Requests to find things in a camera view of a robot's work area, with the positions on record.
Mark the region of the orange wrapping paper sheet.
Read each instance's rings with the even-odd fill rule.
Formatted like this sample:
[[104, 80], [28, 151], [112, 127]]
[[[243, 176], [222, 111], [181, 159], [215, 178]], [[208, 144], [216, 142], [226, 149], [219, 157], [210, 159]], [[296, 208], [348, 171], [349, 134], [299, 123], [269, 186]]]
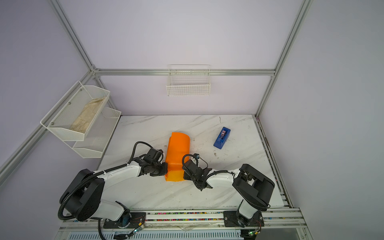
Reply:
[[165, 175], [167, 182], [180, 182], [184, 180], [183, 156], [190, 153], [191, 139], [184, 133], [173, 132], [169, 139], [166, 163], [168, 172]]

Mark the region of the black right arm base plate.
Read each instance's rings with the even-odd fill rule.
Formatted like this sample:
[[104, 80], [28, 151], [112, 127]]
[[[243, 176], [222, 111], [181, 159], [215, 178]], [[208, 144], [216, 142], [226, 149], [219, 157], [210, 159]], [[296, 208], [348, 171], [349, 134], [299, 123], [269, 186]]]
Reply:
[[250, 218], [246, 218], [237, 211], [224, 211], [224, 224], [225, 227], [264, 227], [264, 219], [260, 211], [256, 211]]

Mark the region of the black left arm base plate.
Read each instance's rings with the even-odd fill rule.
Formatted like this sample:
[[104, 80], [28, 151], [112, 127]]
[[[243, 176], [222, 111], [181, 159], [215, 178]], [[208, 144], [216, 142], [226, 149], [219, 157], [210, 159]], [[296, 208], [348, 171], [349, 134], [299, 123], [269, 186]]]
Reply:
[[144, 224], [147, 214], [145, 212], [130, 212], [123, 214], [117, 221], [106, 220], [104, 229], [136, 229], [140, 224]]

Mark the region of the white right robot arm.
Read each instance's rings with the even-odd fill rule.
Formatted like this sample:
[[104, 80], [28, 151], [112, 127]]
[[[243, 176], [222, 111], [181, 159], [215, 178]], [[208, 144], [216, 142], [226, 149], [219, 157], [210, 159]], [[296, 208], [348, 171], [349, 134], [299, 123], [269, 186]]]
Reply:
[[249, 164], [235, 170], [202, 169], [193, 160], [183, 162], [185, 180], [192, 181], [197, 189], [233, 188], [243, 198], [237, 216], [251, 220], [256, 213], [265, 212], [275, 189], [275, 183]]

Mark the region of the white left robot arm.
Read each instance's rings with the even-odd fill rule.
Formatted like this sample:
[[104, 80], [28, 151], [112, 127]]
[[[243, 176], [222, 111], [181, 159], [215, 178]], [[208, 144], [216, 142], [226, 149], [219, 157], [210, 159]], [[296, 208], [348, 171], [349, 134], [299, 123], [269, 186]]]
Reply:
[[164, 176], [168, 164], [163, 162], [142, 162], [122, 164], [102, 171], [88, 169], [78, 172], [60, 198], [58, 218], [60, 220], [108, 219], [121, 222], [131, 217], [130, 210], [119, 201], [103, 199], [104, 191], [120, 182], [149, 174]]

